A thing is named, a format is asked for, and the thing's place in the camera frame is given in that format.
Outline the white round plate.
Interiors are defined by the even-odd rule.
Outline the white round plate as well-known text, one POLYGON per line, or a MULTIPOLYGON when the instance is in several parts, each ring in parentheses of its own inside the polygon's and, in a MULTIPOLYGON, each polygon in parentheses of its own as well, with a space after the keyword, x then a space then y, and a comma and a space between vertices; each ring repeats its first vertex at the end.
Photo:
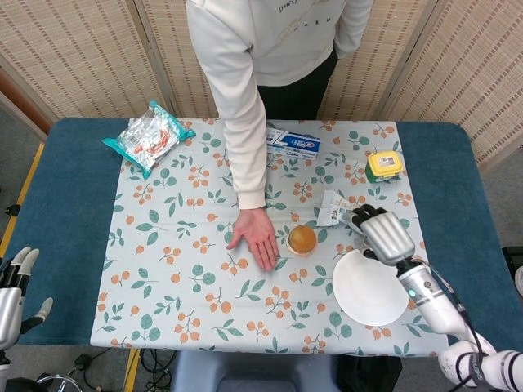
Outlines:
POLYGON ((343 312, 364 325, 394 323, 408 307, 409 296, 396 277, 396 269, 358 250, 337 262, 332 284, 343 312))

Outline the teal clear snack bag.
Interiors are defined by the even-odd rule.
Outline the teal clear snack bag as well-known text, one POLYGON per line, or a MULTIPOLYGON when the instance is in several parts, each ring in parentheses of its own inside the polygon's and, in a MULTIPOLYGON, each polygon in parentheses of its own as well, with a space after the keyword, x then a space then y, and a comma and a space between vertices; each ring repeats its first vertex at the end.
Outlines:
POLYGON ((195 136, 156 101, 134 118, 116 138, 105 138, 102 143, 135 164, 148 179, 154 165, 180 143, 195 136))

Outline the green white snack pouch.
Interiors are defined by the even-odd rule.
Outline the green white snack pouch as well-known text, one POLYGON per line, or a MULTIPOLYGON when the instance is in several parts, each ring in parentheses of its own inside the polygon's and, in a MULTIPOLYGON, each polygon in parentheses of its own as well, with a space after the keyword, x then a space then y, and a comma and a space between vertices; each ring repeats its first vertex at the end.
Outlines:
POLYGON ((318 212, 316 225, 331 227, 338 224, 348 225, 357 234, 362 234, 361 228, 353 221, 356 214, 351 204, 338 192, 326 190, 318 212))

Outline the floral print tablecloth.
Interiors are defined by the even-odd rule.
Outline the floral print tablecloth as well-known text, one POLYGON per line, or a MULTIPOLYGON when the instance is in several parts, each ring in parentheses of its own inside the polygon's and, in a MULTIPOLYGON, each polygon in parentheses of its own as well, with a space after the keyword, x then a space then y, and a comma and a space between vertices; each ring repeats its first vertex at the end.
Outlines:
POLYGON ((298 225, 314 226, 326 190, 355 206, 394 212, 424 249, 406 174, 371 184, 367 157, 400 152, 393 122, 275 121, 320 139, 316 159, 270 155, 266 206, 280 258, 261 270, 248 247, 228 248, 238 214, 223 124, 188 119, 195 136, 144 179, 120 166, 91 343, 174 350, 278 354, 389 354, 426 357, 445 350, 414 305, 377 326, 347 316, 333 294, 333 271, 361 238, 345 226, 315 228, 309 256, 288 249, 298 225))

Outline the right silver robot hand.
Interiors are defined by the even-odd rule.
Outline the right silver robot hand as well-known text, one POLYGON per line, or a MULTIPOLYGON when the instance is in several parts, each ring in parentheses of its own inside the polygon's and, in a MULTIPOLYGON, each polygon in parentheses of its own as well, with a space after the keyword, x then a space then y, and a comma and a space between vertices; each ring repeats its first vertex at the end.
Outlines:
POLYGON ((365 257, 387 266, 412 259, 414 242, 395 213, 364 204, 349 212, 349 222, 369 245, 363 251, 365 257))

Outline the yellow lid green jar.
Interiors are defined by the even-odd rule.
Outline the yellow lid green jar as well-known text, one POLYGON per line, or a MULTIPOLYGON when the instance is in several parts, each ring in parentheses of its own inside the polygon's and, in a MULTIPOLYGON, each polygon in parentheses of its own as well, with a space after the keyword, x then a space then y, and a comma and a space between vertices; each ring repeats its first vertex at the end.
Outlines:
POLYGON ((367 157, 365 175, 370 183, 377 183, 399 175, 404 170, 396 151, 383 151, 367 157))

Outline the woven bamboo folding screen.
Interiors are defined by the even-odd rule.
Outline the woven bamboo folding screen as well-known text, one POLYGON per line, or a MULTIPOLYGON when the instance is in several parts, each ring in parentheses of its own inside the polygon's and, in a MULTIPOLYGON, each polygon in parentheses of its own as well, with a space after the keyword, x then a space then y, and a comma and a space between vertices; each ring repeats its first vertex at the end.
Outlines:
MULTIPOLYGON (((217 116, 185 0, 0 0, 0 78, 42 128, 130 118, 150 100, 179 118, 217 116)), ((374 0, 319 116, 452 122, 481 168, 523 150, 523 0, 374 0)))

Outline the person in white sweatshirt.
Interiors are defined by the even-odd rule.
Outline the person in white sweatshirt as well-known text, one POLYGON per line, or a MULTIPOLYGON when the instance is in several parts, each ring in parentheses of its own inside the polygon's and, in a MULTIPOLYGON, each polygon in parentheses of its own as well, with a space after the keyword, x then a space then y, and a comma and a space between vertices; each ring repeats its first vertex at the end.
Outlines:
POLYGON ((259 86, 310 74, 360 45, 373 0, 186 0, 190 38, 222 120, 264 112, 259 86))

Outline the person's white sleeved forearm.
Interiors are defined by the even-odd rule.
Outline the person's white sleeved forearm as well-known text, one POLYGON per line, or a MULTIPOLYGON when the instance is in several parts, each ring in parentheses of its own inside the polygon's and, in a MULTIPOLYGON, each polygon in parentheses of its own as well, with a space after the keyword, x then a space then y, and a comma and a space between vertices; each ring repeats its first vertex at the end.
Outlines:
POLYGON ((252 103, 224 119, 224 138, 240 210, 266 205, 266 112, 257 90, 252 103))

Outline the person's bare hand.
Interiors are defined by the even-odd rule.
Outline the person's bare hand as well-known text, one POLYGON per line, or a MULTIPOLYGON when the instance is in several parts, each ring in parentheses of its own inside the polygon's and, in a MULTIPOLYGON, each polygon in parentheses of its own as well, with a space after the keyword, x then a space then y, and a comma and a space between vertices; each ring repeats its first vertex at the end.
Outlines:
POLYGON ((279 248, 275 240, 275 230, 264 208, 240 209, 235 221, 232 238, 227 250, 232 250, 244 240, 253 254, 258 266, 272 271, 279 258, 279 248))

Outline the dark blue table cover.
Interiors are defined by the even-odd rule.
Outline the dark blue table cover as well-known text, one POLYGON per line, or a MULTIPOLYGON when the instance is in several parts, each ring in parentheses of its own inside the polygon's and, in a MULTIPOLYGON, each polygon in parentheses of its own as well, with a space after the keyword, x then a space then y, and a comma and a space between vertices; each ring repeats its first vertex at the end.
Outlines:
MULTIPOLYGON (((50 130, 7 249, 40 251, 24 314, 54 299, 23 345, 90 340, 120 158, 102 139, 124 118, 64 118, 50 130)), ((428 256, 464 301, 474 327, 499 350, 523 351, 523 308, 509 276, 467 133, 449 122, 399 122, 428 256)))

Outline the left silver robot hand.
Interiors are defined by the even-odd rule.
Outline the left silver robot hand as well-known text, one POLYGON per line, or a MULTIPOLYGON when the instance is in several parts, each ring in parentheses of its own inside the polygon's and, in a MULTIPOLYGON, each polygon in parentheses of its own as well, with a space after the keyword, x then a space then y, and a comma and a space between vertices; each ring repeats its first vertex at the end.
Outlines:
POLYGON ((25 297, 32 269, 39 250, 22 248, 0 267, 0 351, 9 350, 29 330, 44 323, 51 313, 54 300, 46 298, 40 310, 31 318, 22 319, 25 297))

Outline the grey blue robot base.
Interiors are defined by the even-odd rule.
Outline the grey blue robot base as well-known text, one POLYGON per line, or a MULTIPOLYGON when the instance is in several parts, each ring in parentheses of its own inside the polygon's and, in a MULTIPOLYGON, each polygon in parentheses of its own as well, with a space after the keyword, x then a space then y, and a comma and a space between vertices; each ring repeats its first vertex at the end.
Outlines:
POLYGON ((170 392, 340 392, 337 357, 182 351, 170 392))

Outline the blue white toothpaste box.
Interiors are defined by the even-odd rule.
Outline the blue white toothpaste box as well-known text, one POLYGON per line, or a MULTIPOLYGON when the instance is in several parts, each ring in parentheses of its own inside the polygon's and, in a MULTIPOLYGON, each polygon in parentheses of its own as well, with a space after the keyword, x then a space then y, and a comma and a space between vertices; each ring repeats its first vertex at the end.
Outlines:
POLYGON ((320 139, 290 131, 268 127, 266 129, 267 152, 284 156, 316 159, 320 151, 320 139))

